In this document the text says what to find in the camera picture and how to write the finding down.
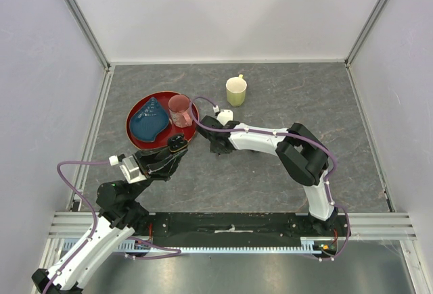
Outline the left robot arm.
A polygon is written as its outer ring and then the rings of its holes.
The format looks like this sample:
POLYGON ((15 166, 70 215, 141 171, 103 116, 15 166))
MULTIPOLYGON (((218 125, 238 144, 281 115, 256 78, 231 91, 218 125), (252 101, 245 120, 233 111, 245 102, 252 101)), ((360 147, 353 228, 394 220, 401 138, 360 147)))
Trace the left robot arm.
POLYGON ((155 153, 140 150, 130 156, 109 157, 107 164, 118 166, 125 179, 99 186, 100 210, 91 212, 91 226, 57 263, 33 273, 37 291, 82 293, 93 274, 124 240, 146 232, 149 213, 136 198, 154 181, 168 181, 186 153, 187 143, 182 142, 155 153))

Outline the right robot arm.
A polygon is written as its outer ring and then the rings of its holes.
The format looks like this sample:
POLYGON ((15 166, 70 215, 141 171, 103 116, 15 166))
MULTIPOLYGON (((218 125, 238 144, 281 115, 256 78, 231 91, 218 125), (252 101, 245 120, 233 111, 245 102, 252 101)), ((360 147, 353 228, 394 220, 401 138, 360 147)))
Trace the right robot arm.
POLYGON ((336 169, 336 158, 304 125, 259 128, 234 120, 222 124, 205 116, 197 123, 197 131, 210 141, 213 153, 248 150, 278 157, 290 178, 304 188, 311 230, 323 236, 334 228, 338 208, 332 199, 329 176, 336 169))

